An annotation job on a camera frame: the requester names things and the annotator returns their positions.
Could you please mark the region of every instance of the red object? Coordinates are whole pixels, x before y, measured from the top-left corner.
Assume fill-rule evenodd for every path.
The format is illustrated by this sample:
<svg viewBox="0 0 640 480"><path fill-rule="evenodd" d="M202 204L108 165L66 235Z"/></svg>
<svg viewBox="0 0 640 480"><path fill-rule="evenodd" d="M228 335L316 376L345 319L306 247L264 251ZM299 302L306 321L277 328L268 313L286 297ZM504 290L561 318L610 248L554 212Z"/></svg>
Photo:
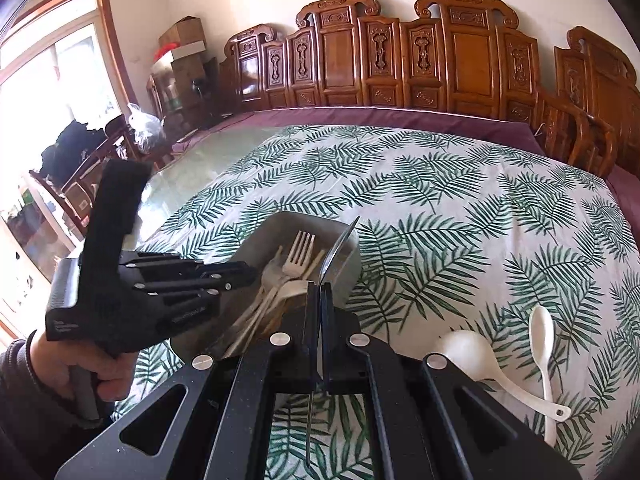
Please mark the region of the red object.
<svg viewBox="0 0 640 480"><path fill-rule="evenodd" d="M166 54L170 50L173 50L174 48L178 48L179 46L180 43L167 43L165 46L161 46L154 55L154 63L158 61L158 59L160 59L162 56L164 56L164 54Z"/></svg>

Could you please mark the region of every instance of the sleeve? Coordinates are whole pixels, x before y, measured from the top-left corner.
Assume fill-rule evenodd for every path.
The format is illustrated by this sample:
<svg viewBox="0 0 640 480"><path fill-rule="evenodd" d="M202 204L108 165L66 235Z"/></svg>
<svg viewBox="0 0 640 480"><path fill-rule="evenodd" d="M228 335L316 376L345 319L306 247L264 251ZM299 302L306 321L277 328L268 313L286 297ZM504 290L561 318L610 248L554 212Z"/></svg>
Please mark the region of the sleeve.
<svg viewBox="0 0 640 480"><path fill-rule="evenodd" d="M0 355L0 458L9 456L16 468L8 478L53 478L104 429L104 423L78 417L71 403L40 383L31 367L32 338L14 341Z"/></svg>

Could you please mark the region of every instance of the silver screw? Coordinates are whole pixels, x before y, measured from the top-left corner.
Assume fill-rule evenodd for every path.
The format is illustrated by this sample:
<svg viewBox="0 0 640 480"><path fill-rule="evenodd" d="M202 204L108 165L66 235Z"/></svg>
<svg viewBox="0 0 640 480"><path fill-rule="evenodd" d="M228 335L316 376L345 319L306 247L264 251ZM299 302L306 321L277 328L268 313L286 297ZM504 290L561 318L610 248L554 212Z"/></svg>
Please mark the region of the silver screw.
<svg viewBox="0 0 640 480"><path fill-rule="evenodd" d="M434 370L442 370L447 367L447 358L442 354L431 354L427 357L427 366Z"/></svg>
<svg viewBox="0 0 640 480"><path fill-rule="evenodd" d="M291 336L286 332L276 332L271 335L269 341L271 341L271 344L274 346L285 346L291 341Z"/></svg>
<svg viewBox="0 0 640 480"><path fill-rule="evenodd" d="M209 370L213 366L213 357L206 354L196 356L191 361L191 366L196 370Z"/></svg>
<svg viewBox="0 0 640 480"><path fill-rule="evenodd" d="M354 346L366 346L371 342L369 336L366 334L351 334L349 338L349 343Z"/></svg>

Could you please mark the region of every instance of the white ladle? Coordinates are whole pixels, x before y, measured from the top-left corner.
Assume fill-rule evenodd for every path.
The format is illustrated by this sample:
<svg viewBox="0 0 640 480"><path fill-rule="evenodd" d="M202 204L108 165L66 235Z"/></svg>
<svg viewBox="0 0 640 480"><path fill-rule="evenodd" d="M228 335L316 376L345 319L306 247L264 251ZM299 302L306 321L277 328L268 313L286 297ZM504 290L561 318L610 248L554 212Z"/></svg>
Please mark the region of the white ladle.
<svg viewBox="0 0 640 480"><path fill-rule="evenodd" d="M571 415L569 407L540 399L513 383L500 369L489 342L476 332L449 332L438 339L433 351L446 356L472 380L493 379L521 403L553 420L563 422Z"/></svg>
<svg viewBox="0 0 640 480"><path fill-rule="evenodd" d="M554 348L554 320L549 311L540 305L535 306L529 316L529 344L531 355L542 374L542 389L545 400L554 401L549 380L549 359ZM551 447L556 445L556 422L550 416L545 417L545 442Z"/></svg>

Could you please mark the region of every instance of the fern leaf pattern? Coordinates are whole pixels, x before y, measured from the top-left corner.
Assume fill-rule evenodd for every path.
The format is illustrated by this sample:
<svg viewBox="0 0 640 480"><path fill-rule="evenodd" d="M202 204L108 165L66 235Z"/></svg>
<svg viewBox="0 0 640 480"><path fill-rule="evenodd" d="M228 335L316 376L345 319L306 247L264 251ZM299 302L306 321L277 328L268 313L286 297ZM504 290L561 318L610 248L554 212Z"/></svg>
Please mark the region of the fern leaf pattern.
<svg viewBox="0 0 640 480"><path fill-rule="evenodd" d="M439 336L473 330L514 382L542 396L528 325L534 306L548 308L552 386L572 408L556 449L585 479L610 463L640 415L640 257L599 177L465 137L287 126L185 201L141 248L225 261L277 211L345 223L360 216L362 272L343 307L400 354L422 358ZM181 365L167 342L140 352L114 417ZM510 404L495 383L485 388L543 434L540 414ZM314 396L310 468L307 402L290 396L274 412L265 478L372 480L362 398Z"/></svg>

